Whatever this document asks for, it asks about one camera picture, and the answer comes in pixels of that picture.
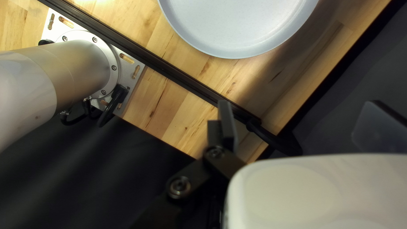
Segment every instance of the black surface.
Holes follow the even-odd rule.
[[[54,117],[0,154],[0,228],[127,229],[193,161],[117,117]]]
[[[351,132],[366,101],[380,100],[407,117],[407,4],[397,9],[294,129],[304,154],[360,152]]]
[[[356,60],[356,58],[372,43],[372,41],[380,34],[382,44],[378,44],[377,53],[371,52],[369,56],[372,59],[377,59],[382,56],[382,53],[389,49],[391,45],[394,45],[397,39],[400,39],[400,35],[404,34],[406,23],[400,19],[403,17],[404,10],[401,9],[407,0],[392,0],[384,10],[378,15],[378,17],[372,22],[372,24],[366,29],[362,36],[355,42],[352,48],[344,55],[344,57],[339,61],[335,68],[330,72],[330,74],[325,78],[325,80],[318,86],[318,88],[312,93],[312,95],[307,99],[307,101],[301,106],[301,108],[296,112],[296,114],[290,119],[287,125],[278,134],[279,137],[296,141],[292,131],[297,125],[302,121],[302,119],[307,115],[307,113],[318,103],[319,100],[330,90],[330,88],[338,81],[338,79],[344,74],[344,72],[351,66],[351,64]],[[384,29],[385,26],[393,19],[393,22]],[[360,68],[366,68],[371,65],[367,62],[359,63]],[[339,95],[347,95],[348,89],[346,91],[338,92]],[[267,159],[271,154],[275,152],[275,149],[271,146],[267,147],[266,150],[259,156],[258,159]]]

